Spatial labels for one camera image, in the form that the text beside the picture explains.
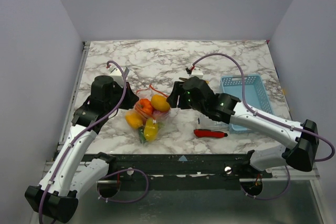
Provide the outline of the small yellow orange fruit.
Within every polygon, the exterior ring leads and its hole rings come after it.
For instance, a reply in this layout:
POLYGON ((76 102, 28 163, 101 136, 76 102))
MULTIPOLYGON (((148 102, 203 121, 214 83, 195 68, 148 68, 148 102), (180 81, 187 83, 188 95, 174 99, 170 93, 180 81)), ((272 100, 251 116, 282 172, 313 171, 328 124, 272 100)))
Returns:
POLYGON ((167 112, 171 108, 166 101, 166 97, 157 94, 151 98, 151 105, 154 107, 155 110, 160 112, 167 112))

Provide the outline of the clear zip bag orange zipper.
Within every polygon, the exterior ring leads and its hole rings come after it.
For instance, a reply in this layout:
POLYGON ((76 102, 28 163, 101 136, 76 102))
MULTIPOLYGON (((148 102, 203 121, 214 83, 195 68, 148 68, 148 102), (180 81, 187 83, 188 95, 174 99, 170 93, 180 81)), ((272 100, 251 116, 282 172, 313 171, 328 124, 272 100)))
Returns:
MULTIPOLYGON (((156 94, 157 95, 162 95, 162 96, 164 96, 166 98, 168 97, 165 93, 163 93, 163 92, 155 89, 153 85, 149 85, 149 87, 146 88, 146 89, 137 90, 135 94, 139 97, 139 100, 140 99, 149 99, 151 101, 151 98, 154 95, 156 95, 156 94)), ((145 127, 147 119, 154 119, 152 115, 147 115, 144 112, 142 112, 142 110, 140 108, 139 101, 135 104, 135 106, 133 107, 133 109, 130 110, 130 111, 128 111, 127 113, 129 113, 129 112, 137 112, 138 114, 141 115, 142 120, 143 120, 143 125, 142 125, 143 127, 145 127)), ((156 140, 159 137, 159 133, 162 131, 162 129, 167 124, 169 118, 170 118, 170 115, 166 119, 164 119, 164 120, 156 120, 156 122, 158 124, 158 128, 159 128, 156 140)), ((135 134, 135 136, 137 136, 139 138, 138 129, 133 129, 132 127, 130 127, 130 128, 132 129, 132 131, 135 134)))

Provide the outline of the yellow lemon squash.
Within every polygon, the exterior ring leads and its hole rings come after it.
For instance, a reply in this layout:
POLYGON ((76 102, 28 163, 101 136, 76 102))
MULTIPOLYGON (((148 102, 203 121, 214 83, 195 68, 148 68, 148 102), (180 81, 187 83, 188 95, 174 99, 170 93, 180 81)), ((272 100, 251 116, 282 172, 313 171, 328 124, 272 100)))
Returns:
POLYGON ((158 134, 158 123, 155 119, 147 119, 144 127, 144 137, 147 142, 153 142, 156 140, 158 134))

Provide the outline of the orange yellow bell pepper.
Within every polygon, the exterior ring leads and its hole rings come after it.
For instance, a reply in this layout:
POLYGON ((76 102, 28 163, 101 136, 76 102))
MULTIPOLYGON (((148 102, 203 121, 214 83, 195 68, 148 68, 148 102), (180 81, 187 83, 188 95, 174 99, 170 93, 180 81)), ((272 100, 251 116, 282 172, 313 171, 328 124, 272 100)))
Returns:
POLYGON ((125 120, 130 127, 138 129, 143 125, 143 120, 140 114, 137 112, 129 112, 125 115, 125 120))

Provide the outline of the purple onion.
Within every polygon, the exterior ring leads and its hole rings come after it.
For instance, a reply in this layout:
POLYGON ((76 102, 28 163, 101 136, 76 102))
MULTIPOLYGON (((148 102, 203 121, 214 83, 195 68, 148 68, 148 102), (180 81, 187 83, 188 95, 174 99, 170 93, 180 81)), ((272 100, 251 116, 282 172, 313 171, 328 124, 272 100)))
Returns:
POLYGON ((155 110, 152 114, 153 118, 156 120, 164 120, 170 115, 170 111, 167 112, 161 112, 158 110, 155 110))

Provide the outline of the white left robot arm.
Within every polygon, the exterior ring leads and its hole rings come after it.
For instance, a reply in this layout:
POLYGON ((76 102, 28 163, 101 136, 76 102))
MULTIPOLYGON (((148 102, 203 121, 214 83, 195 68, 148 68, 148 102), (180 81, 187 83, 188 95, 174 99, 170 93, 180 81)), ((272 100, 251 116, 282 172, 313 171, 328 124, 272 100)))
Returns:
POLYGON ((25 198, 40 217, 67 223, 79 198, 101 178, 116 175, 115 157, 98 153, 79 174, 76 170, 102 126, 117 109, 131 109, 138 101, 128 82, 119 85, 111 76, 97 76, 86 102, 78 108, 65 144, 52 167, 37 186, 28 186, 25 198))

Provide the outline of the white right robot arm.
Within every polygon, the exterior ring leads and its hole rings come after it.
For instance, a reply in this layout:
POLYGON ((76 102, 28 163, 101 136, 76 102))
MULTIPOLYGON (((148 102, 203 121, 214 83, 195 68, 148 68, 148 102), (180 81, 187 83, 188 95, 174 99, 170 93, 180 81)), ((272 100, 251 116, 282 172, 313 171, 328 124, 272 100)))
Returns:
POLYGON ((241 165, 246 177, 285 165, 302 172, 312 171, 319 145, 317 124, 312 120, 300 123, 254 110, 235 96, 214 93, 198 77, 175 82, 167 102, 172 108, 194 109, 213 121, 240 125, 279 142, 276 147, 249 152, 250 159, 241 165))

